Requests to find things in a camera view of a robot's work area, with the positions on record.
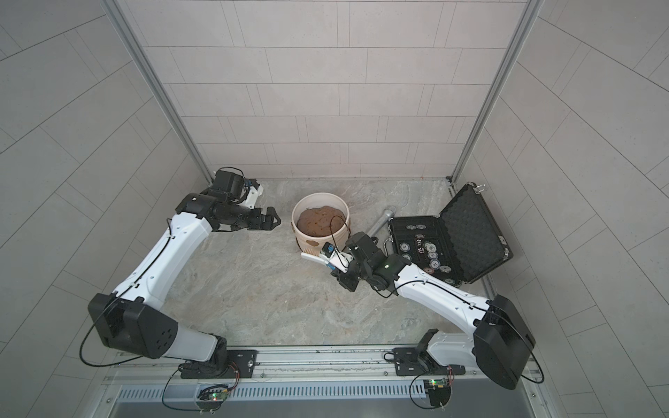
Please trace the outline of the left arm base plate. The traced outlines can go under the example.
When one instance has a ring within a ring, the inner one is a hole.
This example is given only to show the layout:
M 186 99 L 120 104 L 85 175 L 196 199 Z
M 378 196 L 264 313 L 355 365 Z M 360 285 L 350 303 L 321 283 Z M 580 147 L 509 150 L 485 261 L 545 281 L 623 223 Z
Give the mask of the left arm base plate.
M 257 350 L 233 349 L 225 355 L 215 353 L 208 362 L 185 362 L 179 366 L 182 379 L 247 379 L 254 374 Z

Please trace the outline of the cream ceramic pot with soil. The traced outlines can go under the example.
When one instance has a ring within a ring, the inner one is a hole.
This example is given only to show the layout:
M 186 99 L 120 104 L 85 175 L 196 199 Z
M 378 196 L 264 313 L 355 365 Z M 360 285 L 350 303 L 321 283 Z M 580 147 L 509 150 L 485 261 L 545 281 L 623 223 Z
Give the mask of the cream ceramic pot with soil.
M 352 235 L 348 205 L 332 193 L 312 193 L 300 200 L 291 226 L 301 252 L 311 255 L 319 254 L 326 243 L 343 248 Z

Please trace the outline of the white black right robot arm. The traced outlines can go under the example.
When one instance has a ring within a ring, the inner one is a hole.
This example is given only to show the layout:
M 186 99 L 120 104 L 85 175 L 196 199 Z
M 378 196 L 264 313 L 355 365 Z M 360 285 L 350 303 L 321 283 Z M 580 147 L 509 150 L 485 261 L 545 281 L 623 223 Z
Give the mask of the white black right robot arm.
M 408 299 L 429 308 L 466 334 L 459 348 L 444 333 L 428 332 L 421 349 L 437 367 L 477 367 L 502 388 L 513 390 L 524 378 L 536 340 L 516 306 L 497 295 L 484 297 L 455 288 L 399 254 L 386 255 L 366 233 L 356 233 L 346 250 L 323 245 L 319 257 L 341 286 L 354 292 L 367 282 L 377 292 Z

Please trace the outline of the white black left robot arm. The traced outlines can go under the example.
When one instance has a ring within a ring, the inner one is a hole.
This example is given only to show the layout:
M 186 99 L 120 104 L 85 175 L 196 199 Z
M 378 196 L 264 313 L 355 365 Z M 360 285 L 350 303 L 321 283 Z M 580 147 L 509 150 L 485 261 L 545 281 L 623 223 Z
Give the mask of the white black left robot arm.
M 134 358 L 181 359 L 185 379 L 237 376 L 225 338 L 182 326 L 161 310 L 179 273 L 210 234 L 280 226 L 273 207 L 256 205 L 262 193 L 256 179 L 240 169 L 222 167 L 211 186 L 186 195 L 139 266 L 111 294 L 96 294 L 89 302 L 90 331 L 105 347 Z

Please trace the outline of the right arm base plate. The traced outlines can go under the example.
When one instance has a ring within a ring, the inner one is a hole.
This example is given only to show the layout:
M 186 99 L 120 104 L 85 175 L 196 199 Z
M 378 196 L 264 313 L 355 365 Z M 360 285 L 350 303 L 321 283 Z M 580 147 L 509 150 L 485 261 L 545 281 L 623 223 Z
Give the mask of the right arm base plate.
M 393 348 L 383 354 L 383 360 L 395 367 L 398 376 L 446 376 L 452 373 L 455 376 L 464 376 L 466 369 L 461 365 L 442 366 L 438 364 L 426 351 L 420 352 L 417 348 Z

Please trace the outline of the blue white scrub brush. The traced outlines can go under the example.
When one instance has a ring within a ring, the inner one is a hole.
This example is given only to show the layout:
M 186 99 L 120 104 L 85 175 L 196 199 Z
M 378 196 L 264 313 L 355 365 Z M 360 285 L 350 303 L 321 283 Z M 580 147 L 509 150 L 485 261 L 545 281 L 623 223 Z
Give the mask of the blue white scrub brush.
M 305 261 L 313 261 L 319 265 L 322 266 L 327 266 L 331 270 L 334 271 L 340 271 L 341 267 L 339 266 L 337 261 L 334 261 L 332 257 L 327 257 L 325 255 L 313 255 L 313 254 L 308 254 L 308 253 L 301 253 L 301 258 Z

